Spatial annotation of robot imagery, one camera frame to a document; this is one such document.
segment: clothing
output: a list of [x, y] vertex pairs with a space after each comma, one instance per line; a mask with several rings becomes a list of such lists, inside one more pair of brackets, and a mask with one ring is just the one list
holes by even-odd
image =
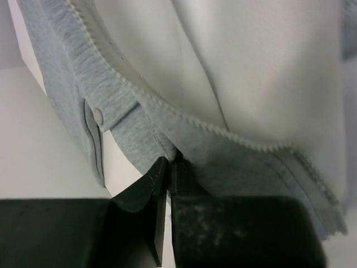
[[[100, 131], [112, 132], [141, 173], [159, 156], [174, 159], [178, 148], [210, 193], [289, 195], [305, 205], [321, 239], [345, 232], [342, 194], [336, 197], [301, 154], [288, 146], [268, 152], [252, 150], [253, 143], [186, 117], [157, 92], [148, 95], [132, 85], [130, 81], [135, 80], [145, 88], [145, 81], [120, 53], [92, 2], [18, 0], [18, 4], [52, 106], [102, 185], [100, 139], [92, 113], [96, 109], [103, 115]], [[200, 84], [203, 90], [205, 83]], [[193, 114], [202, 111], [189, 110]], [[220, 117], [215, 120], [221, 127], [226, 124]]]

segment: white surface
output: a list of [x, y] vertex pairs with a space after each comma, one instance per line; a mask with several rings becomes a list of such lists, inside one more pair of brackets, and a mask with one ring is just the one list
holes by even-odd
[[114, 196], [129, 187], [142, 175], [122, 153], [111, 132], [107, 131], [102, 135], [105, 186]]
[[11, 11], [13, 26], [15, 26], [16, 37], [18, 41], [18, 46], [20, 47], [22, 59], [31, 71], [32, 75], [35, 77], [42, 90], [46, 93], [41, 70], [38, 66], [36, 56], [31, 45], [30, 37], [28, 36], [26, 25], [22, 17], [21, 10], [18, 7], [16, 0], [8, 0], [8, 3]]
[[[24, 62], [36, 78], [42, 90], [46, 93], [41, 70], [28, 36], [22, 13], [14, 0], [9, 0], [9, 6], [20, 51]], [[124, 156], [110, 131], [101, 133], [103, 138], [103, 170], [105, 186], [111, 195], [116, 195], [141, 177], [139, 171]]]
[[175, 257], [172, 248], [172, 235], [171, 235], [171, 201], [167, 197], [166, 202], [166, 218], [165, 218], [165, 233], [163, 237], [163, 256], [162, 268], [175, 268]]
[[24, 66], [7, 0], [0, 0], [0, 69]]
[[357, 267], [357, 210], [352, 208], [346, 216], [349, 235], [337, 235], [323, 243], [329, 268]]
[[0, 198], [110, 197], [28, 69], [0, 85]]

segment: gray fabric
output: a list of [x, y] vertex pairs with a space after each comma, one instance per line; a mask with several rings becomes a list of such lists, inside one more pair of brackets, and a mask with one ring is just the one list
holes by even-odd
[[247, 149], [134, 95], [98, 55], [66, 0], [18, 0], [18, 4], [52, 106], [102, 185], [94, 109], [103, 113], [100, 130], [111, 130], [125, 156], [142, 173], [161, 155], [172, 160], [177, 147], [212, 194], [295, 197], [309, 211], [320, 238], [345, 231], [338, 203], [294, 155]]
[[357, 0], [342, 1], [342, 47], [345, 59], [357, 53]]
[[100, 136], [91, 110], [102, 111], [101, 130], [113, 131], [120, 149], [141, 173], [158, 156], [175, 157], [175, 148], [160, 131], [152, 132], [127, 85], [99, 59], [66, 1], [18, 0], [18, 5], [48, 98], [102, 186]]
[[295, 153], [247, 149], [183, 121], [139, 95], [137, 98], [151, 121], [192, 163], [197, 180], [211, 194], [294, 197], [309, 211], [321, 239], [337, 231], [346, 233], [338, 202], [321, 190]]

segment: white fabric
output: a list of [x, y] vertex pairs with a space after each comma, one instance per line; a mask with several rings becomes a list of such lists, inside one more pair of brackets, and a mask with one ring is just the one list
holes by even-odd
[[163, 99], [254, 142], [293, 142], [344, 196], [338, 1], [94, 3]]
[[214, 92], [170, 1], [95, 1], [95, 6], [121, 54], [139, 74], [132, 82], [193, 116], [224, 126]]

